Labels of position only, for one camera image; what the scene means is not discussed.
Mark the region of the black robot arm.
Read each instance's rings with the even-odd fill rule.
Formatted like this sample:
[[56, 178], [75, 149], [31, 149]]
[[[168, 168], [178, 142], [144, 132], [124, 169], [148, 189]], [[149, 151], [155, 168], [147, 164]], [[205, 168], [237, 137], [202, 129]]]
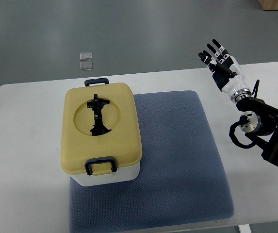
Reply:
[[253, 92], [236, 98], [242, 112], [229, 129], [232, 142], [243, 149], [258, 146], [264, 160], [278, 167], [278, 109], [257, 98], [257, 80]]

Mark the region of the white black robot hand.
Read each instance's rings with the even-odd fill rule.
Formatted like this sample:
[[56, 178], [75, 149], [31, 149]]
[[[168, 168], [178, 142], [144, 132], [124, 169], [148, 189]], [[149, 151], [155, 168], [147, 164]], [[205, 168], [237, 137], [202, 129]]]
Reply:
[[216, 39], [207, 44], [210, 51], [198, 54], [201, 61], [209, 68], [218, 89], [228, 95], [233, 103], [251, 96], [250, 88], [245, 84], [245, 75], [235, 57]]

